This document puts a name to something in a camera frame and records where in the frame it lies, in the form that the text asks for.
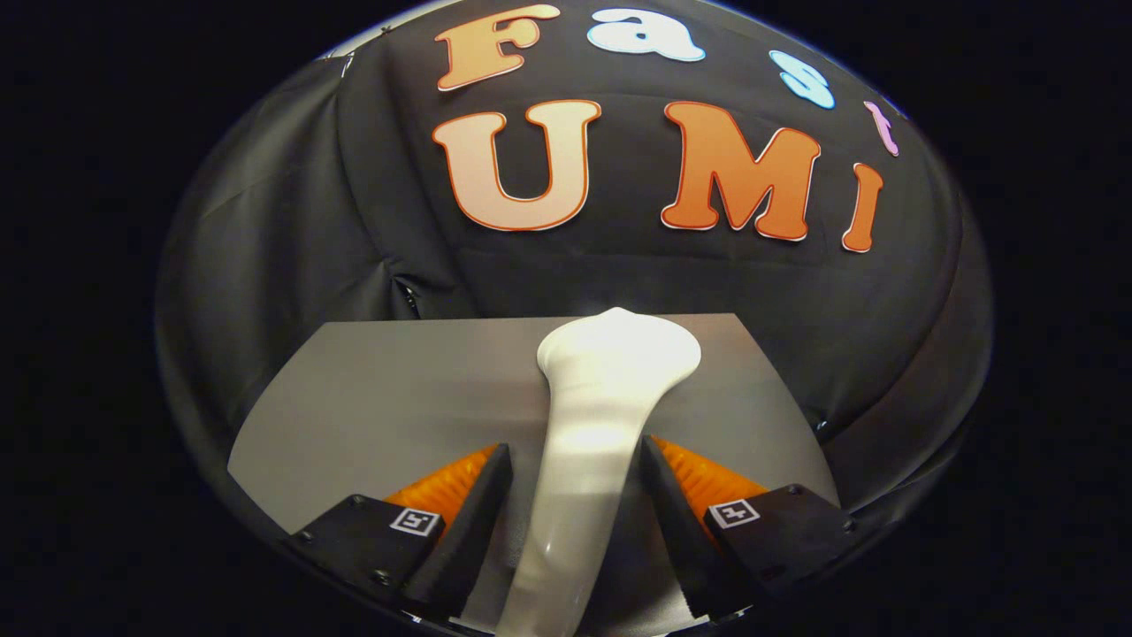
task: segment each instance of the black background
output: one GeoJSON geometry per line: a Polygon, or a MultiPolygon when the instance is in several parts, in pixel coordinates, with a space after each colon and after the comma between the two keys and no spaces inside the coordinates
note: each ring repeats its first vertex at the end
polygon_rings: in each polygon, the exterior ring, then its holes
{"type": "MultiPolygon", "coordinates": [[[[406,6],[16,5],[15,634],[389,630],[259,544],[197,477],[164,407],[151,305],[205,153],[294,69],[406,6]]],[[[997,302],[990,377],[947,476],[867,558],[752,631],[1116,634],[1127,604],[1099,567],[1126,522],[1110,430],[1129,385],[1127,17],[1115,2],[744,7],[941,148],[997,302]]]]}

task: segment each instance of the peach letter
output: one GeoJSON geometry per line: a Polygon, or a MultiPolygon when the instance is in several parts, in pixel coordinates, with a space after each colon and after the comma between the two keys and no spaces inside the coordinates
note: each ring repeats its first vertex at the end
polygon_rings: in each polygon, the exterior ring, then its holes
{"type": "Polygon", "coordinates": [[[857,175],[857,203],[852,208],[852,222],[844,234],[841,234],[841,246],[849,251],[868,251],[873,247],[873,216],[876,213],[876,198],[884,187],[884,179],[864,163],[852,164],[852,173],[857,175]]]}
{"type": "Polygon", "coordinates": [[[586,124],[601,115],[589,100],[556,100],[528,109],[526,120],[547,138],[550,184],[533,199],[518,199],[499,183],[495,134],[507,124],[501,113],[475,113],[446,121],[432,140],[448,155],[456,203],[472,221],[496,230],[546,230],[582,209],[590,189],[586,124]]]}
{"type": "Polygon", "coordinates": [[[500,44],[511,42],[520,49],[533,46],[539,41],[539,25],[528,18],[546,20],[560,14],[550,5],[531,5],[472,20],[437,35],[437,42],[448,43],[448,72],[436,83],[437,88],[452,91],[523,66],[523,55],[504,55],[500,44]],[[503,21],[511,24],[497,29],[496,25],[503,21]]]}
{"type": "Polygon", "coordinates": [[[731,229],[746,225],[755,207],[769,196],[766,212],[755,219],[755,230],[772,239],[806,238],[811,172],[822,154],[813,137],[779,128],[758,158],[753,158],[739,124],[726,110],[698,102],[672,102],[664,107],[664,114],[680,124],[684,138],[680,187],[676,203],[661,212],[664,225],[714,227],[719,212],[711,206],[711,192],[712,183],[717,183],[731,229]]]}

